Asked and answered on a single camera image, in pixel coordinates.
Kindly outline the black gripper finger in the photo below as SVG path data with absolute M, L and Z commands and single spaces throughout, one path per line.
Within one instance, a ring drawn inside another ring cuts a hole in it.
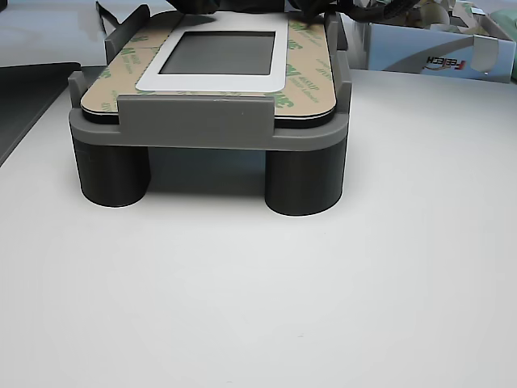
M 184 15 L 211 15 L 220 8 L 220 0 L 168 0 L 178 12 Z

